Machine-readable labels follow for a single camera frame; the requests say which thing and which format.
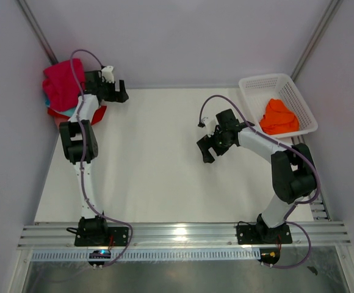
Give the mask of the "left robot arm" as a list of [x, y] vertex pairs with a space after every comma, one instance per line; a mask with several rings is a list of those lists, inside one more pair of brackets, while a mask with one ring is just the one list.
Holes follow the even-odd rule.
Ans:
[[124, 81], [120, 81], [120, 91], [115, 89], [112, 71], [108, 66], [84, 73], [85, 81], [80, 83], [82, 92], [74, 114], [59, 126], [63, 153], [73, 165], [79, 183], [81, 218], [76, 228], [66, 229], [75, 235], [77, 247], [123, 247], [128, 244], [129, 229], [109, 226], [104, 213], [98, 209], [92, 174], [98, 156], [98, 142], [92, 128], [94, 115], [103, 101], [123, 103], [128, 100]]

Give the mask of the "magenta t shirt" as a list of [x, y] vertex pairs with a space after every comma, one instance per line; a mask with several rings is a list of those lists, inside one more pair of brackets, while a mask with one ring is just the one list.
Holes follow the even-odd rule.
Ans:
[[42, 88], [49, 101], [49, 107], [56, 112], [66, 112], [75, 108], [80, 94], [69, 60], [43, 70], [45, 79]]

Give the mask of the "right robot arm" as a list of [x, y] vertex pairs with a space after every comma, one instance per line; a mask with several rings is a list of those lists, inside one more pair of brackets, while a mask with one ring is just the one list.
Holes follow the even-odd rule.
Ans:
[[318, 188], [309, 148], [303, 144], [284, 144], [266, 136], [249, 121], [239, 121], [231, 109], [209, 120], [201, 118], [198, 127], [206, 130], [197, 145], [203, 162], [211, 164], [232, 146], [246, 148], [271, 166], [274, 195], [256, 223], [240, 221], [236, 226], [239, 244], [292, 243], [287, 218], [302, 199]]

